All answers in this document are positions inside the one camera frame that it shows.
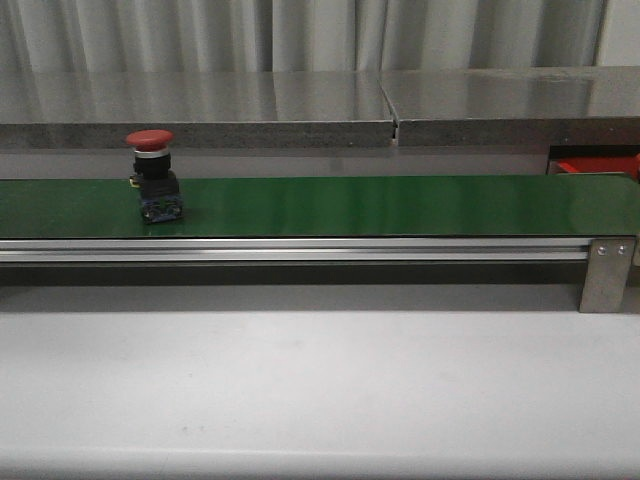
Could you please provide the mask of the green conveyor belt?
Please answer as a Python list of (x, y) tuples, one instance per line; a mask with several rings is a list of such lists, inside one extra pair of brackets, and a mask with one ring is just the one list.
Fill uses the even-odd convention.
[(147, 224), (124, 180), (5, 180), (1, 235), (38, 238), (603, 237), (639, 232), (620, 175), (184, 179), (181, 219)]

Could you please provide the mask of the steel conveyor support bracket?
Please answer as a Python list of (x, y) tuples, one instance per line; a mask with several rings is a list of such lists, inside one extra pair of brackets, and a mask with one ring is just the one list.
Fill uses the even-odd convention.
[(635, 248), (635, 237), (597, 238), (591, 242), (580, 313), (619, 311)]

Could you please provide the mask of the white pleated curtain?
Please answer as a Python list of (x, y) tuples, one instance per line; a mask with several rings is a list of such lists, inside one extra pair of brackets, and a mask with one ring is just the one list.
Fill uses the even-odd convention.
[(602, 1), (5, 1), (5, 72), (582, 66)]

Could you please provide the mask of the red push button switch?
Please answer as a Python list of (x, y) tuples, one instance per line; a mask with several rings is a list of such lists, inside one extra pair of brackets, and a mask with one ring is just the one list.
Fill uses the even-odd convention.
[(130, 133), (125, 141), (134, 148), (134, 174), (130, 185), (139, 191), (141, 217), (147, 224), (183, 217), (179, 181), (171, 170), (169, 143), (174, 134), (152, 129)]

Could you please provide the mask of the aluminium conveyor frame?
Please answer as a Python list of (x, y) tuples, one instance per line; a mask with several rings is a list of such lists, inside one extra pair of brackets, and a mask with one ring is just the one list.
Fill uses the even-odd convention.
[(574, 261), (634, 255), (634, 237), (3, 240), (3, 263)]

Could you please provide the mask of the grey stone counter slab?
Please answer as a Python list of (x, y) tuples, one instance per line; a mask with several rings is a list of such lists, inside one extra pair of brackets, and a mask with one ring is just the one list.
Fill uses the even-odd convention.
[(4, 149), (121, 148), (136, 130), (175, 148), (387, 147), (395, 122), (367, 72), (4, 73)]

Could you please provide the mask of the red plastic tray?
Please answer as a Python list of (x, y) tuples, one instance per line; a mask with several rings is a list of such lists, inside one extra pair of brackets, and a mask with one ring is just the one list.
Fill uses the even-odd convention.
[(556, 165), (567, 174), (624, 174), (637, 181), (635, 157), (571, 157), (560, 159)]

